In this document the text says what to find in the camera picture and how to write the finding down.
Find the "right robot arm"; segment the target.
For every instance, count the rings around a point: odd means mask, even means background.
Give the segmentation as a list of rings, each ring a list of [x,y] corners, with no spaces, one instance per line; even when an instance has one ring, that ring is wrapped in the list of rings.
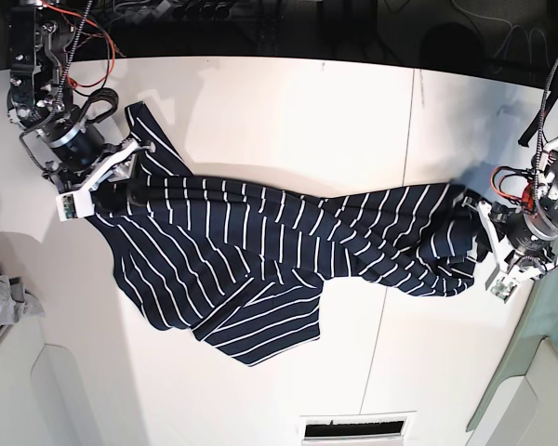
[[[87,11],[50,1],[18,2],[8,25],[8,116],[20,128],[21,143],[36,136],[49,150],[44,162],[29,157],[57,188],[63,221],[92,216],[97,209],[145,206],[148,194],[139,181],[139,160],[155,150],[150,140],[129,137],[112,144],[103,137],[98,125],[119,107],[119,96],[105,79],[89,88],[83,104],[75,104],[83,88],[73,82],[70,69],[86,26],[108,36]]]

